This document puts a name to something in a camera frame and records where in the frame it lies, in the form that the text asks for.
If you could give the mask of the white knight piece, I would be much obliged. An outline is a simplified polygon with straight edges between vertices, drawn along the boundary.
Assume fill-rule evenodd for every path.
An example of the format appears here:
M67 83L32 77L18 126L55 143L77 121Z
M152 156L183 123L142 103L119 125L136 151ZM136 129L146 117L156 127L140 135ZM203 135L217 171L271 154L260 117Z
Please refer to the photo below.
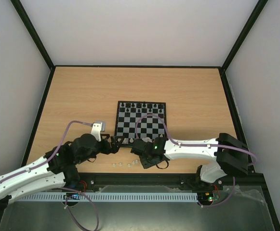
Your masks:
M125 139L123 140L122 144L127 144L127 143L128 143L128 139L125 138Z

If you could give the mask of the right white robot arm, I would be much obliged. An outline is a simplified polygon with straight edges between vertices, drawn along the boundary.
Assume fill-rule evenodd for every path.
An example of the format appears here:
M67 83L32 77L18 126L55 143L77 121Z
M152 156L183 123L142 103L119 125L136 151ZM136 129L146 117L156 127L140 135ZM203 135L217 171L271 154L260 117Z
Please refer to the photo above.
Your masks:
M196 184L200 188L225 176L248 175L248 150L244 143L227 133L201 141L183 141L168 137L135 139L131 153L139 156L144 169L175 159L200 159L209 161L198 167Z

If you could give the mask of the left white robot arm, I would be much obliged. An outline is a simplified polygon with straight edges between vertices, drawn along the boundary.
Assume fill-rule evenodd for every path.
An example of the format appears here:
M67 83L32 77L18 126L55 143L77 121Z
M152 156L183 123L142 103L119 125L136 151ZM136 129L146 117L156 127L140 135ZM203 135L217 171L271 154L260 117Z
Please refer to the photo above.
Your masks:
M55 147L38 160L0 176L0 211L27 195L61 187L75 188L80 176L76 166L98 154L115 154L123 136L102 134L97 140L83 134L74 141Z

